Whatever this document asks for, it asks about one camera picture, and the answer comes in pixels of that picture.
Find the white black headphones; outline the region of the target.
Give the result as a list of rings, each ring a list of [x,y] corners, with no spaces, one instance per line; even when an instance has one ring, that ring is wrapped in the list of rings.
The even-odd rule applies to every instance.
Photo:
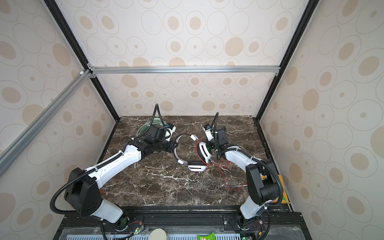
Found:
[[[178,156],[177,148],[179,146],[180,139],[185,136],[189,137],[190,139],[196,142],[196,146],[195,146],[196,158],[193,160],[192,159],[184,160]],[[191,172],[202,173],[210,165],[211,158],[212,158],[212,150],[207,142],[201,142],[196,135],[190,135],[190,134],[180,134],[179,136],[177,136],[175,142],[176,142],[176,145],[173,148],[174,157],[176,158],[179,164],[186,165]]]

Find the mint green headphones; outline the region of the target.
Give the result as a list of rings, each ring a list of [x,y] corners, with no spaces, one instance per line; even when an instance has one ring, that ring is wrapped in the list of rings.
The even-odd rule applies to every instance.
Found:
[[[137,137],[143,135],[143,134],[149,129],[149,127],[150,127],[152,124],[153,124],[153,123],[151,123],[151,122],[147,122],[147,123],[145,123],[144,125],[142,125],[142,126],[138,129],[138,131],[137,131]]]

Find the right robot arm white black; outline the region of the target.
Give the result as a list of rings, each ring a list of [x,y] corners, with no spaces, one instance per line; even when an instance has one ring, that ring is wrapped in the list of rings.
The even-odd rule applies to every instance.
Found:
[[[228,142],[226,129],[218,127],[219,113],[215,114],[209,132],[213,135],[210,143],[218,157],[237,165],[247,177],[249,196],[241,205],[244,219],[260,216],[269,206],[278,206],[284,197],[284,188],[275,165],[271,160],[256,158],[240,147]]]

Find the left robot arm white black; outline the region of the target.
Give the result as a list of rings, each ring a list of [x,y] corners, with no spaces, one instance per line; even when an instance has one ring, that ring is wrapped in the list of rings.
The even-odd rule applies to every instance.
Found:
[[[172,140],[175,131],[173,124],[161,121],[157,125],[150,121],[144,133],[126,142],[123,149],[112,157],[85,170],[74,169],[68,182],[54,193],[50,201],[51,211],[59,215],[78,213],[82,217],[92,216],[123,229],[128,223],[127,214],[118,205],[105,200],[100,189],[114,176],[147,156],[171,153],[178,145]]]

